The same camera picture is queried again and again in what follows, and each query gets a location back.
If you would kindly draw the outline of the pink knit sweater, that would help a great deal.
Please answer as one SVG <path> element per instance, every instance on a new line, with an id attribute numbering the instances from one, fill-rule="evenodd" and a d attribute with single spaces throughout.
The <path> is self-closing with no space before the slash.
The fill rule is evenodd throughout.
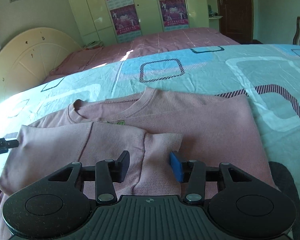
<path id="1" fill-rule="evenodd" d="M 0 176 L 0 239 L 11 234 L 2 217 L 7 198 L 71 162 L 84 166 L 130 153 L 118 196 L 181 195 L 169 155 L 208 166 L 229 162 L 274 185 L 245 95 L 223 98 L 146 88 L 101 102 L 76 100 L 65 109 L 22 126 Z"/>

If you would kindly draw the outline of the cream round headboard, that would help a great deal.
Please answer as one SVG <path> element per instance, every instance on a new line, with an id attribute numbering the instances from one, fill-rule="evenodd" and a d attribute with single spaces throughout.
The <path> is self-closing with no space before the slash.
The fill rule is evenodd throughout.
<path id="1" fill-rule="evenodd" d="M 0 50 L 0 103 L 40 85 L 49 72 L 81 46 L 53 28 L 33 28 L 10 40 Z"/>

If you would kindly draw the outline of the pink checked bed cover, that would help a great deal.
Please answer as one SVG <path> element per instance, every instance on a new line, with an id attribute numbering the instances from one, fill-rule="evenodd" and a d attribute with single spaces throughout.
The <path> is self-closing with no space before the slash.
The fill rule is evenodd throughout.
<path id="1" fill-rule="evenodd" d="M 182 49 L 228 45 L 239 43 L 212 28 L 188 28 L 140 36 L 130 42 L 71 53 L 56 69 L 49 72 L 43 83 L 123 59 Z"/>

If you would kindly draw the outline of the patterned light blue bedsheet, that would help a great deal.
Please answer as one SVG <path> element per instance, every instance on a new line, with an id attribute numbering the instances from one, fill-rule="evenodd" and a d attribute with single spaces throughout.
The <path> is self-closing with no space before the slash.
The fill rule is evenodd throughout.
<path id="1" fill-rule="evenodd" d="M 61 77 L 0 104 L 0 138 L 77 99 L 119 98 L 146 87 L 247 96 L 268 159 L 285 165 L 300 198 L 300 46 L 257 44 L 176 50 Z"/>

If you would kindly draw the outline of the stack of books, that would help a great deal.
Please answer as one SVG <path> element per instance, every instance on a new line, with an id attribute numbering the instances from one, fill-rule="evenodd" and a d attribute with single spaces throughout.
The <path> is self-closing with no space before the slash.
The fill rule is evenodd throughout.
<path id="1" fill-rule="evenodd" d="M 85 50 L 90 50 L 90 49 L 96 49 L 96 48 L 100 48 L 103 47 L 103 42 L 102 41 L 93 41 L 90 42 L 88 44 L 86 44 L 83 49 Z"/>

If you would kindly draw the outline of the lower left pink poster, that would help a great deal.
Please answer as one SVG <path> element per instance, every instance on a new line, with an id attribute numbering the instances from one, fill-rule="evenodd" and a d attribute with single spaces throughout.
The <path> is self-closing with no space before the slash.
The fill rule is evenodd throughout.
<path id="1" fill-rule="evenodd" d="M 110 11 L 117 35 L 140 31 L 135 5 L 127 5 Z"/>

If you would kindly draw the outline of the cream corner shelf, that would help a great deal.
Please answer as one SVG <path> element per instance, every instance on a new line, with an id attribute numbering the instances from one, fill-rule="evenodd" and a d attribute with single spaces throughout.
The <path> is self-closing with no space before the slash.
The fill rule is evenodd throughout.
<path id="1" fill-rule="evenodd" d="M 220 30 L 220 20 L 222 15 L 219 13 L 219 0 L 207 0 L 209 13 L 209 27 L 217 31 Z"/>

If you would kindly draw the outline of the cream glossy wardrobe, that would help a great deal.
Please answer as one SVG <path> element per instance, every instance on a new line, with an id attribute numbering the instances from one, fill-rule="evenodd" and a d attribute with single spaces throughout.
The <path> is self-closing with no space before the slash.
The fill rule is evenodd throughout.
<path id="1" fill-rule="evenodd" d="M 159 0 L 69 0 L 69 3 L 85 45 L 102 41 L 109 46 L 142 35 L 209 26 L 207 0 L 185 0 L 189 25 L 168 28 L 163 24 Z M 117 35 L 110 11 L 131 4 L 135 5 L 141 30 Z"/>

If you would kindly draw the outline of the lower right pink poster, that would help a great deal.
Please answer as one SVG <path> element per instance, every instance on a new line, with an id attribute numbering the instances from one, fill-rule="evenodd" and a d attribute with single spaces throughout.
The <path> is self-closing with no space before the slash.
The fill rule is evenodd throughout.
<path id="1" fill-rule="evenodd" d="M 185 0 L 159 0 L 165 28 L 188 26 L 188 13 Z"/>

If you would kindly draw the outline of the dark brown wooden door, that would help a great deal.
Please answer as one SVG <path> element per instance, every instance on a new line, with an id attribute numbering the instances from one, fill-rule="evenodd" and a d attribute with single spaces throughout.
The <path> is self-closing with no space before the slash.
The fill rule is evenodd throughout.
<path id="1" fill-rule="evenodd" d="M 240 44 L 253 40 L 253 0 L 218 0 L 220 32 Z"/>

